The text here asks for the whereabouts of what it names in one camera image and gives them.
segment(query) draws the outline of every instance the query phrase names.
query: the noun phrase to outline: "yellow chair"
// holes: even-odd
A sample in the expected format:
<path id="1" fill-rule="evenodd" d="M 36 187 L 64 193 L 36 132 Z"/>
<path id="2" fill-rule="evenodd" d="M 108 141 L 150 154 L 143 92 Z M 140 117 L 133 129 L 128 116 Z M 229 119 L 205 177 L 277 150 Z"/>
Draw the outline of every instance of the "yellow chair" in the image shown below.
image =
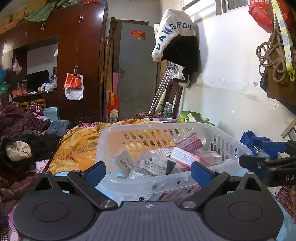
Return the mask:
<path id="1" fill-rule="evenodd" d="M 45 99 L 34 100 L 34 103 L 41 104 L 42 109 L 46 108 Z"/>
<path id="2" fill-rule="evenodd" d="M 19 107 L 21 110 L 26 110 L 26 111 L 29 111 L 29 102 L 23 102 L 23 103 L 19 103 Z"/>

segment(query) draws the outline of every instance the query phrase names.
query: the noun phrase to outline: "cable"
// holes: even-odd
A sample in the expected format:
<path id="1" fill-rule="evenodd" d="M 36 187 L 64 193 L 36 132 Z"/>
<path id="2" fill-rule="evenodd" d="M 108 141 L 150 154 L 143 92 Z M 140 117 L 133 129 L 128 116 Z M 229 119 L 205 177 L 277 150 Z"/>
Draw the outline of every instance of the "cable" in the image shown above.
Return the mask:
<path id="1" fill-rule="evenodd" d="M 278 58 L 272 60 L 271 55 L 273 53 L 277 52 Z M 284 52 L 284 44 L 282 43 L 282 36 L 280 31 L 274 31 L 272 35 L 270 36 L 268 42 L 262 43 L 260 46 L 258 46 L 256 50 L 257 57 L 260 60 L 259 65 L 259 73 L 261 76 L 267 75 L 268 68 L 273 67 L 272 77 L 275 82 L 282 82 L 286 75 L 287 75 L 287 69 L 286 69 L 286 57 Z M 291 46 L 291 54 L 292 54 L 292 66 L 294 69 L 296 69 L 296 51 Z M 265 67 L 264 72 L 262 73 L 260 70 L 260 67 Z"/>

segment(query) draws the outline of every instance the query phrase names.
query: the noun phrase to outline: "water bottle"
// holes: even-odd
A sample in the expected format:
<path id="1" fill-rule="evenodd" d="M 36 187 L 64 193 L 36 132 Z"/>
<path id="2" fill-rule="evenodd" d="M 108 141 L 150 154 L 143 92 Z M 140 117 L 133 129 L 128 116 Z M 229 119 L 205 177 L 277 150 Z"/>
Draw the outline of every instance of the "water bottle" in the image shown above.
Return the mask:
<path id="1" fill-rule="evenodd" d="M 168 102 L 166 103 L 166 105 L 165 105 L 165 109 L 164 109 L 164 111 L 163 111 L 163 117 L 164 118 L 166 118 L 166 115 L 167 115 L 167 110 L 168 110 Z"/>
<path id="2" fill-rule="evenodd" d="M 260 146 L 254 145 L 253 147 L 254 147 L 254 149 L 255 149 L 255 151 L 257 153 L 257 156 L 270 158 L 270 156 L 267 154 L 267 152 L 264 151 Z"/>
<path id="3" fill-rule="evenodd" d="M 169 105 L 168 105 L 168 109 L 167 109 L 167 115 L 166 115 L 166 118 L 172 118 L 172 112 L 173 112 L 172 104 L 169 104 Z"/>

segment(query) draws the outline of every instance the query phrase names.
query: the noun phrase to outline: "television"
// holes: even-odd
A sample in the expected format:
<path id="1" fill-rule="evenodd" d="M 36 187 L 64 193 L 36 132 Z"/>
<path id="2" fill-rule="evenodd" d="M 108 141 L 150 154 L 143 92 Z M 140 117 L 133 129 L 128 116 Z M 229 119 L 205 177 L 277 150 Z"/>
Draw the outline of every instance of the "television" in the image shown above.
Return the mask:
<path id="1" fill-rule="evenodd" d="M 42 84 L 49 82 L 48 70 L 27 74 L 27 90 L 38 92 Z"/>

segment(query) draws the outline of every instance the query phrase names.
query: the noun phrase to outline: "white plastic basket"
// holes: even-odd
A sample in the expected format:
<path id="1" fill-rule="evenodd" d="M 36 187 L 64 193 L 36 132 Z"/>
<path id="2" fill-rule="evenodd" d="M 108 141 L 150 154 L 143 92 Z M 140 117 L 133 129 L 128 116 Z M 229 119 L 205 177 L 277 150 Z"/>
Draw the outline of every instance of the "white plastic basket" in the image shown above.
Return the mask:
<path id="1" fill-rule="evenodd" d="M 113 126 L 102 131 L 98 142 L 95 162 L 103 161 L 107 169 L 106 177 L 99 184 L 99 190 L 119 204 L 121 201 L 169 200 L 179 204 L 184 198 L 200 189 L 191 177 L 190 171 L 143 179 L 120 179 L 110 174 L 110 172 L 119 170 L 111 158 L 124 149 L 135 157 L 148 149 L 174 146 L 174 139 L 180 133 L 187 132 L 192 128 L 202 133 L 206 138 L 206 144 L 202 150 L 217 152 L 224 162 L 226 159 L 232 158 L 238 163 L 238 158 L 241 155 L 252 154 L 244 144 L 234 140 L 217 127 L 205 123 Z"/>

